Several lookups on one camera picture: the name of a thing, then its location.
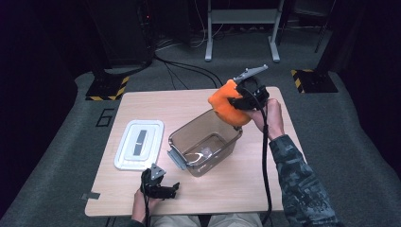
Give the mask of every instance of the transparent plastic bin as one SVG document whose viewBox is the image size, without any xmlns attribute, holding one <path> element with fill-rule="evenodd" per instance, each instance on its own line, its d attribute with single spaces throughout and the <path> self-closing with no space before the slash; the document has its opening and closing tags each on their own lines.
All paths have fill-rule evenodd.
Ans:
<svg viewBox="0 0 401 227">
<path fill-rule="evenodd" d="M 225 123 L 209 110 L 171 133 L 168 155 L 179 168 L 200 177 L 233 152 L 241 135 L 240 127 Z"/>
</svg>

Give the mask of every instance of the yellow and black hazard tape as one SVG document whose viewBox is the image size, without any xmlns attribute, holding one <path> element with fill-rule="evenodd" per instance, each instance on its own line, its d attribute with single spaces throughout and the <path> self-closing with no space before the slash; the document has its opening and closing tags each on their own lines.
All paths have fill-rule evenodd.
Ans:
<svg viewBox="0 0 401 227">
<path fill-rule="evenodd" d="M 118 89 L 117 94 L 115 96 L 87 96 L 85 100 L 93 100 L 93 101 L 118 100 L 123 96 L 124 90 L 127 87 L 129 78 L 130 77 L 125 77 L 122 80 L 121 86 Z"/>
<path fill-rule="evenodd" d="M 293 70 L 291 70 L 291 75 L 294 78 L 295 86 L 297 87 L 298 92 L 299 93 L 305 93 L 305 90 L 304 90 L 304 87 L 303 87 L 303 85 L 301 83 L 301 80 L 297 75 L 298 72 L 300 72 L 300 71 L 302 71 L 302 72 L 313 72 L 313 70 L 311 70 L 311 69 L 305 69 L 305 70 L 294 70 L 293 69 Z"/>
</svg>

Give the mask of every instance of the orange glove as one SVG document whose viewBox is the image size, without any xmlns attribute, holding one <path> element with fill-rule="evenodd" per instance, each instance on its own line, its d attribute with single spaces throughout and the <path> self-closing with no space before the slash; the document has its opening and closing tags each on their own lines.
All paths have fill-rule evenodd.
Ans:
<svg viewBox="0 0 401 227">
<path fill-rule="evenodd" d="M 212 94 L 207 100 L 221 120 L 232 126 L 240 127 L 248 124 L 251 121 L 251 118 L 241 110 L 237 110 L 228 101 L 228 97 L 242 97 L 235 88 L 236 83 L 232 79 L 229 79 L 226 84 Z"/>
</svg>

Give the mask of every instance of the trouser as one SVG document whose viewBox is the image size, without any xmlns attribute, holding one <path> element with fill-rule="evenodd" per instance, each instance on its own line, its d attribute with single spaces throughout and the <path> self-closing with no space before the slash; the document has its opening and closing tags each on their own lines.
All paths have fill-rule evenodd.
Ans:
<svg viewBox="0 0 401 227">
<path fill-rule="evenodd" d="M 160 216 L 151 218 L 152 227 L 201 227 L 198 216 Z M 256 213 L 213 215 L 208 227 L 263 227 Z"/>
</svg>

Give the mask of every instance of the gray carpet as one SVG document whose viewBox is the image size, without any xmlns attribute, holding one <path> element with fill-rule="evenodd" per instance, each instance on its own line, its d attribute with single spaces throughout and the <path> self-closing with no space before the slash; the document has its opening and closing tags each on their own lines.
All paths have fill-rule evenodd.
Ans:
<svg viewBox="0 0 401 227">
<path fill-rule="evenodd" d="M 350 227 L 401 226 L 401 183 L 395 172 L 358 124 L 351 97 L 339 76 L 330 77 L 339 89 L 335 94 L 299 94 L 291 69 L 314 68 L 327 43 L 318 54 L 316 32 L 287 30 L 278 47 L 281 61 L 273 63 L 266 33 L 227 34 L 215 41 L 212 62 L 204 61 L 205 44 L 190 48 L 174 45 L 156 52 L 165 60 L 206 68 L 225 82 L 245 68 L 267 64 L 258 77 L 267 86 L 280 88 L 306 159 L 325 185 L 340 219 Z M 126 68 L 114 69 L 122 72 Z M 213 82 L 196 73 L 174 68 L 189 89 L 214 88 Z M 171 78 L 159 61 L 131 76 L 126 92 L 185 89 Z M 88 73 L 77 78 L 78 96 L 59 133 L 36 166 L 0 226 L 104 226 L 107 218 L 88 218 L 86 201 L 111 126 L 96 127 L 104 109 L 115 116 L 120 101 L 85 101 L 93 81 Z M 128 217 L 119 217 L 114 226 L 125 226 Z M 288 226 L 282 212 L 271 215 L 273 226 Z"/>
</svg>

